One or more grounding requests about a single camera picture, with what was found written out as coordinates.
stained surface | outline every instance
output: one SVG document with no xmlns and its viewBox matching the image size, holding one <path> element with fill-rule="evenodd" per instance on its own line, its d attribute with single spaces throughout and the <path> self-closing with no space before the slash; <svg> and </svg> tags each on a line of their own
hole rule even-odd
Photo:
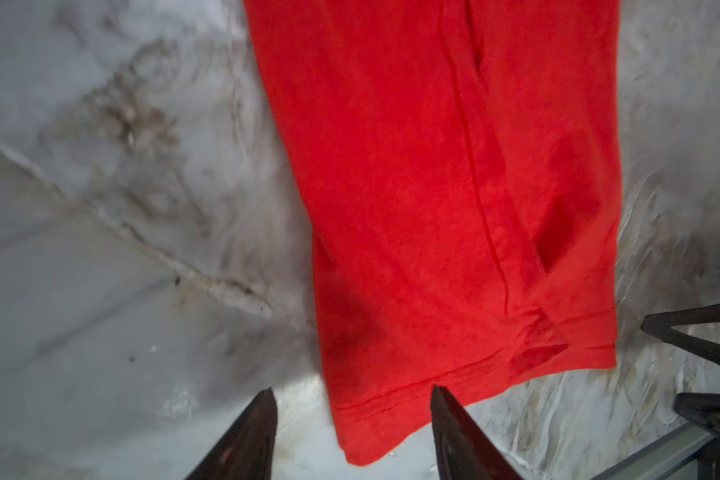
<svg viewBox="0 0 720 480">
<path fill-rule="evenodd" d="M 619 58 L 619 366 L 468 409 L 528 478 L 591 477 L 680 424 L 676 391 L 720 392 L 639 331 L 720 301 L 720 0 L 625 0 Z M 428 428 L 366 469 L 336 446 L 309 225 L 237 1 L 0 2 L 0 146 L 84 203 L 0 158 L 0 478 L 182 478 L 270 385 L 276 478 L 436 478 Z"/>
</svg>

red garment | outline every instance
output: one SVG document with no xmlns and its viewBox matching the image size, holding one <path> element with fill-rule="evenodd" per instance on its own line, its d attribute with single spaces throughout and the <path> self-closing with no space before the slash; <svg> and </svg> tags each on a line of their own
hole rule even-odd
<svg viewBox="0 0 720 480">
<path fill-rule="evenodd" d="M 246 0 L 314 225 L 338 442 L 366 465 L 537 376 L 615 365 L 617 0 Z"/>
</svg>

metal stand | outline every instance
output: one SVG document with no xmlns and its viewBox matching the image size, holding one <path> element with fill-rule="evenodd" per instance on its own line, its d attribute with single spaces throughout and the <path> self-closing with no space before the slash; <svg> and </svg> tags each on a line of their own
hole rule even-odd
<svg viewBox="0 0 720 480">
<path fill-rule="evenodd" d="M 441 480 L 521 480 L 445 387 L 432 389 Z M 186 480 L 269 480 L 277 430 L 272 389 L 262 390 Z"/>
<path fill-rule="evenodd" d="M 261 390 L 186 480 L 269 480 L 277 403 Z"/>
<path fill-rule="evenodd" d="M 720 365 L 720 344 L 674 330 L 674 326 L 720 322 L 720 303 L 691 310 L 648 315 L 643 332 Z M 680 393 L 672 406 L 678 415 L 720 438 L 720 394 Z"/>
<path fill-rule="evenodd" d="M 521 480 L 448 389 L 434 386 L 430 409 L 441 480 Z"/>
</svg>

hanging shirt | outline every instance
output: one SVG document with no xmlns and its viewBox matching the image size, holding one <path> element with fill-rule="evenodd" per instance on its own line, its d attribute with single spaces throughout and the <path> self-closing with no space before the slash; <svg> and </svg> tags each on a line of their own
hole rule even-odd
<svg viewBox="0 0 720 480">
<path fill-rule="evenodd" d="M 615 365 L 617 0 L 246 0 L 347 460 Z"/>
</svg>

stitching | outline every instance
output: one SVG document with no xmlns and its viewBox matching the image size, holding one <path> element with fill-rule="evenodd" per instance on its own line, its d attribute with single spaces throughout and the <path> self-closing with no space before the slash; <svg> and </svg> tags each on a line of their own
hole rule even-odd
<svg viewBox="0 0 720 480">
<path fill-rule="evenodd" d="M 603 313 L 608 313 L 608 312 L 611 312 L 611 309 L 606 309 L 606 310 L 602 310 L 602 311 L 598 311 L 598 312 L 587 313 L 587 314 L 584 314 L 584 315 L 576 316 L 576 317 L 574 317 L 574 318 L 572 318 L 572 319 L 568 319 L 568 320 L 583 320 L 583 319 L 587 319 L 587 318 L 590 318 L 590 317 L 602 315 Z M 594 348 L 600 348 L 600 347 L 601 347 L 601 346 L 589 346 L 589 347 L 585 347 L 585 348 L 587 348 L 587 349 L 594 349 Z M 489 355 L 489 356 L 487 356 L 487 357 L 485 357 L 485 358 L 483 358 L 483 359 L 477 360 L 476 362 L 472 362 L 472 363 L 468 363 L 468 364 L 466 364 L 466 365 L 462 365 L 462 366 L 457 367 L 457 368 L 455 368 L 455 369 L 453 369 L 453 370 L 448 370 L 447 372 L 439 373 L 439 374 L 437 374 L 437 375 L 435 375 L 435 376 L 431 376 L 431 377 L 429 377 L 429 378 L 427 378 L 427 379 L 420 380 L 420 381 L 418 381 L 418 382 L 413 382 L 413 383 L 409 383 L 409 384 L 407 384 L 407 385 L 400 386 L 400 387 L 398 387 L 398 388 L 396 388 L 396 389 L 389 390 L 388 392 L 384 392 L 384 393 L 381 394 L 381 395 L 375 396 L 375 397 L 373 397 L 373 398 L 369 398 L 368 400 L 365 400 L 364 402 L 357 403 L 357 404 L 355 404 L 355 405 L 351 405 L 351 406 L 334 406 L 332 409 L 335 410 L 336 412 L 351 412 L 352 410 L 356 410 L 356 409 L 359 409 L 359 408 L 363 408 L 363 407 L 365 407 L 366 405 L 368 405 L 369 403 L 377 402 L 378 400 L 380 400 L 380 399 L 382 399 L 382 398 L 385 398 L 385 397 L 387 397 L 387 396 L 393 395 L 393 394 L 395 394 L 395 393 L 402 392 L 402 391 L 407 390 L 407 389 L 411 389 L 412 387 L 420 386 L 421 384 L 424 384 L 424 383 L 435 382 L 436 380 L 441 379 L 441 378 L 444 377 L 444 376 L 449 376 L 449 375 L 453 375 L 453 374 L 455 374 L 455 373 L 464 372 L 465 370 L 470 370 L 471 368 L 480 366 L 480 364 L 486 363 L 488 360 L 491 360 L 491 359 L 495 358 L 496 356 L 499 356 L 499 355 L 501 355 L 501 354 L 503 354 L 503 353 L 506 353 L 508 350 L 509 350 L 509 349 L 505 347 L 505 348 L 503 348 L 503 349 L 501 349 L 501 350 L 499 350 L 499 351 L 496 351 L 496 352 L 493 353 L 492 355 Z M 409 402 L 409 401 L 410 401 L 411 399 L 413 399 L 413 398 L 419 398 L 419 397 L 420 397 L 420 396 L 413 396 L 413 397 L 409 397 L 409 398 L 403 399 L 403 400 L 401 400 L 400 402 L 396 402 L 395 404 L 393 404 L 393 405 L 390 406 L 390 407 L 384 408 L 384 409 L 382 409 L 382 410 L 378 410 L 378 411 L 376 411 L 376 412 L 374 412 L 374 413 L 372 413 L 372 414 L 370 414 L 370 415 L 368 415 L 368 416 L 364 416 L 363 418 L 371 418 L 371 417 L 376 416 L 376 415 L 378 415 L 378 414 L 380 414 L 380 413 L 386 412 L 387 410 L 392 410 L 392 409 L 394 409 L 395 407 L 402 405 L 403 403 Z"/>
<path fill-rule="evenodd" d="M 507 282 L 507 275 L 504 273 L 504 269 L 501 267 L 499 262 L 499 256 L 496 252 L 496 247 L 493 240 L 490 238 L 490 228 L 488 227 L 488 218 L 483 208 L 482 200 L 480 199 L 480 183 L 478 182 L 478 168 L 474 162 L 474 155 L 472 153 L 472 139 L 469 134 L 469 122 L 467 122 L 467 115 L 464 112 L 464 106 L 461 103 L 461 94 L 458 90 L 458 76 L 456 74 L 456 63 L 451 56 L 451 52 L 448 50 L 448 43 L 445 41 L 445 34 L 443 33 L 443 10 L 444 0 L 440 2 L 440 15 L 438 16 L 438 38 L 443 48 L 443 54 L 445 55 L 445 61 L 448 63 L 448 68 L 451 70 L 451 79 L 454 86 L 454 96 L 456 98 L 456 109 L 458 110 L 458 116 L 461 120 L 461 127 L 464 130 L 464 142 L 467 148 L 467 159 L 469 160 L 469 169 L 472 177 L 472 187 L 474 188 L 475 203 L 477 204 L 478 211 L 480 212 L 480 218 L 483 221 L 483 231 L 485 232 L 485 239 L 488 241 L 488 248 L 490 255 L 496 263 L 496 268 L 499 272 L 499 277 L 504 283 L 504 314 L 509 316 L 509 283 Z"/>
<path fill-rule="evenodd" d="M 612 345 L 586 347 L 585 350 L 601 350 L 601 349 L 603 349 L 603 348 L 605 348 L 605 347 L 607 347 L 607 348 L 609 348 L 609 349 L 614 349 L 614 350 L 615 350 L 615 347 L 612 346 Z M 392 391 L 393 391 L 393 392 L 396 392 L 397 390 L 409 389 L 410 387 L 418 386 L 418 385 L 421 385 L 422 383 L 426 383 L 426 382 L 435 383 L 437 379 L 439 379 L 439 378 L 441 378 L 441 377 L 443 377 L 443 376 L 452 375 L 452 374 L 454 374 L 454 373 L 460 373 L 460 372 L 462 372 L 463 370 L 469 370 L 469 369 L 472 368 L 472 367 L 480 366 L 480 364 L 485 363 L 486 360 L 489 360 L 490 358 L 491 358 L 491 357 L 488 357 L 488 358 L 486 358 L 486 359 L 479 360 L 479 361 L 474 362 L 474 363 L 470 363 L 469 365 L 462 366 L 462 367 L 457 368 L 457 369 L 455 369 L 455 370 L 451 370 L 450 372 L 446 372 L 446 373 L 442 373 L 441 375 L 434 376 L 434 377 L 432 377 L 431 379 L 423 380 L 422 382 L 412 383 L 412 384 L 410 384 L 410 385 L 406 385 L 406 386 L 404 386 L 404 387 L 401 387 L 401 388 L 399 388 L 399 389 L 395 389 L 395 390 L 392 390 Z M 562 373 L 562 372 L 568 372 L 568 371 L 570 371 L 570 370 L 559 370 L 559 371 L 557 371 L 556 373 Z M 520 383 L 525 383 L 525 382 L 527 382 L 527 381 L 529 380 L 529 379 L 526 379 L 526 380 L 523 380 L 522 382 L 518 382 L 518 378 L 519 378 L 519 377 L 515 377 L 514 380 L 511 380 L 508 385 L 506 385 L 503 389 L 501 389 L 501 391 L 504 392 L 504 391 L 508 390 L 509 388 L 511 388 L 511 387 L 513 387 L 513 386 L 519 385 Z M 455 380 L 455 385 L 461 385 L 461 384 L 462 384 L 464 381 L 466 381 L 466 380 L 468 380 L 468 379 L 465 379 L 465 378 L 457 379 L 457 380 Z M 364 406 L 366 403 L 369 403 L 369 402 L 372 402 L 372 401 L 374 401 L 374 400 L 378 400 L 378 399 L 380 399 L 380 398 L 383 398 L 385 395 L 387 395 L 387 394 L 380 395 L 380 396 L 378 396 L 378 397 L 372 398 L 371 400 L 366 400 L 365 402 L 359 403 L 359 404 L 357 404 L 356 406 L 343 407 L 343 408 L 342 408 L 342 407 L 336 407 L 336 408 L 333 408 L 332 410 L 334 410 L 336 413 L 341 414 L 341 415 L 342 415 L 342 419 L 344 419 L 344 420 L 346 420 L 346 421 L 349 421 L 349 422 L 361 422 L 361 421 L 363 421 L 363 420 L 367 420 L 367 419 L 369 419 L 369 418 L 373 418 L 373 417 L 375 417 L 375 416 L 381 415 L 381 414 L 383 414 L 384 412 L 388 412 L 388 411 L 390 411 L 390 410 L 394 410 L 395 408 L 399 407 L 400 405 L 403 405 L 403 404 L 405 404 L 405 403 L 409 403 L 411 400 L 415 400 L 416 398 L 425 398 L 425 397 L 427 397 L 427 396 L 429 395 L 429 392 L 427 392 L 427 393 L 425 393 L 425 394 L 414 394 L 414 395 L 412 395 L 412 396 L 407 396 L 407 397 L 405 397 L 404 399 L 402 399 L 401 401 L 396 402 L 396 403 L 393 404 L 392 406 L 387 406 L 387 407 L 382 408 L 382 409 L 380 409 L 380 410 L 376 410 L 376 411 L 374 411 L 373 413 L 366 413 L 365 415 L 362 415 L 362 414 L 361 414 L 362 416 L 354 416 L 354 415 L 352 415 L 352 412 L 353 412 L 354 410 L 358 409 L 359 407 Z"/>
</svg>

